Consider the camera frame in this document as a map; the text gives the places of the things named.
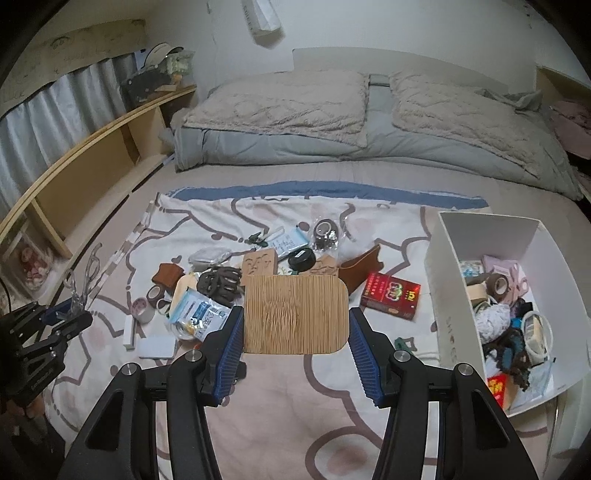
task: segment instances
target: brown leather piece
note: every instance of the brown leather piece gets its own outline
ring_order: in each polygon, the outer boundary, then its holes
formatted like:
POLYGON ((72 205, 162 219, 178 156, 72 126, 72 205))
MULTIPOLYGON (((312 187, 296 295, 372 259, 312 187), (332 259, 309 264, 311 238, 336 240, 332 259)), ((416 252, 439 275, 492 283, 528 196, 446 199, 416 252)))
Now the brown leather piece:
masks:
POLYGON ((339 278, 347 285, 351 295, 368 278, 370 272, 379 272, 384 263, 378 260, 380 245, 375 245, 352 260, 347 260, 339 267, 339 278))
POLYGON ((184 275, 184 270, 174 263, 161 263, 152 281, 156 285, 162 285, 168 293, 174 294, 177 283, 184 275))

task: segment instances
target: white blanket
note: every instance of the white blanket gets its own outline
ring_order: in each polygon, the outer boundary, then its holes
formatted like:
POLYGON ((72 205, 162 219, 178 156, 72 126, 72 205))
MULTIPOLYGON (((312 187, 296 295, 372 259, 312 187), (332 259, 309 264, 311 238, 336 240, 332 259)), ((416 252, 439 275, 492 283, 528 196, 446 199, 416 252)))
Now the white blanket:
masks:
POLYGON ((367 146, 369 76, 343 70, 256 75, 222 85, 187 114, 186 127, 296 134, 367 146))
POLYGON ((392 110, 395 127, 484 148, 535 177, 542 159, 552 162, 566 155, 548 130, 474 88, 412 72, 390 75, 390 88, 397 100, 392 110))
MULTIPOLYGON (((248 236, 279 226, 298 225, 309 231, 317 217, 335 219, 349 249, 353 244, 360 248, 380 244, 384 272, 421 284, 412 321, 371 309, 365 315, 393 343, 401 337, 425 363, 437 365, 437 328, 424 257, 438 210, 442 209, 319 196, 182 201, 159 195, 106 266, 100 290, 93 290, 87 309, 94 322, 70 342, 66 369, 46 390, 48 418, 71 442, 122 365, 137 362, 150 368, 171 362, 139 359, 136 351, 126 351, 122 340, 131 303, 146 295, 161 262, 173 262, 188 271, 188 258, 195 250, 225 247, 233 252, 230 264, 240 266, 242 255, 252 248, 244 243, 248 236)), ((284 264, 280 264, 281 273, 284 264)), ((351 295, 350 306, 359 305, 361 291, 362 287, 351 295)), ((166 318, 156 314, 139 328, 138 337, 165 335, 165 323, 166 318)), ((179 345, 177 356, 191 347, 179 345)), ((330 355, 244 354, 243 360, 248 366, 246 378, 232 387, 221 407, 207 409, 224 479, 372 478, 389 412, 375 408, 365 396, 348 344, 330 355)), ((161 478, 167 480, 172 476, 165 405, 157 408, 158 466, 161 478)), ((547 441, 540 432, 545 432, 545 413, 534 420, 514 421, 514 425, 524 432, 522 438, 527 437, 526 447, 536 465, 543 466, 547 441)), ((438 421, 439 411, 432 404, 425 480, 434 478, 438 421)))

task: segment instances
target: black leather item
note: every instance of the black leather item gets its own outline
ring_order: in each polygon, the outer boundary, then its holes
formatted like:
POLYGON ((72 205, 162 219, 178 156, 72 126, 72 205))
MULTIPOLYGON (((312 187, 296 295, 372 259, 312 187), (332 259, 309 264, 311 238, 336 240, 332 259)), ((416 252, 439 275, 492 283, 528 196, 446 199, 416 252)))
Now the black leather item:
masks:
POLYGON ((225 307, 232 307, 234 299, 240 294, 238 287, 242 270, 233 267, 214 267, 201 274, 197 291, 225 307))
POLYGON ((316 256, 311 248, 305 247, 287 257, 287 263, 298 273, 311 269, 316 263, 316 256))

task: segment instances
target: carved wooden board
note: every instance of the carved wooden board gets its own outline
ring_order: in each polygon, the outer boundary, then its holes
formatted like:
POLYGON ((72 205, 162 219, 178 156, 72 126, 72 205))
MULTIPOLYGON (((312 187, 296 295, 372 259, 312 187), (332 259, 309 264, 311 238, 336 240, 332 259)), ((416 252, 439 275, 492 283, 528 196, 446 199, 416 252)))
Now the carved wooden board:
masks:
POLYGON ((334 353, 349 338, 349 294, 332 275, 252 276, 244 302, 244 351, 334 353))
POLYGON ((336 266, 336 259, 329 254, 324 254, 316 260, 316 263, 311 269, 300 273, 300 275, 305 277, 309 275, 333 275, 338 277, 339 269, 336 266))
POLYGON ((276 275, 277 251, 274 248, 265 248, 256 252, 249 252, 242 258, 242 281, 246 284, 247 275, 276 275))

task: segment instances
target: white curtain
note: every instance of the white curtain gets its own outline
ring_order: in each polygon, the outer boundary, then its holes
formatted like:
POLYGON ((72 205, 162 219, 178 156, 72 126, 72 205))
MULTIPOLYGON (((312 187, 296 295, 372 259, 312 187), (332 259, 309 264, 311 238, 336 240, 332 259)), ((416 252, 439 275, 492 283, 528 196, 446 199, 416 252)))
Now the white curtain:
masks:
POLYGON ((126 112, 119 85, 135 70, 133 54, 76 70, 0 120, 0 218, 71 147, 126 112))

